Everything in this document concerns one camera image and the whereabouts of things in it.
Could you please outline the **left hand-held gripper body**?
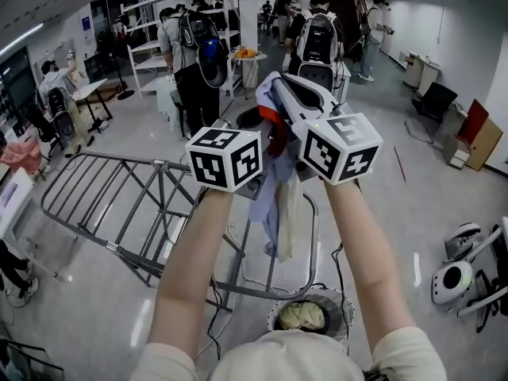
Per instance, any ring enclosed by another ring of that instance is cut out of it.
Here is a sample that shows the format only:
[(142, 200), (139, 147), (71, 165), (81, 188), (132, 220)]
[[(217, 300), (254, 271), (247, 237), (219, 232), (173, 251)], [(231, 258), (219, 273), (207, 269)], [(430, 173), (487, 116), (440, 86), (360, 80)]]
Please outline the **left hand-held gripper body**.
[(267, 123), (239, 129), (224, 120), (201, 128), (185, 145), (194, 180), (203, 187), (257, 198), (265, 179)]

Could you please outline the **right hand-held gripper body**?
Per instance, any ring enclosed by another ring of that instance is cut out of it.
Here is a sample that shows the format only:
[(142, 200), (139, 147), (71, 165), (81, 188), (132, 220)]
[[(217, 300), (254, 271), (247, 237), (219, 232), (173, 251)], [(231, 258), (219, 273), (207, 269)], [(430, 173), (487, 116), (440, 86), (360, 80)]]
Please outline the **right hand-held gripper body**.
[(345, 114), (321, 85), (287, 73), (272, 80), (274, 100), (298, 143), (298, 159), (337, 185), (371, 171), (382, 137), (362, 113)]

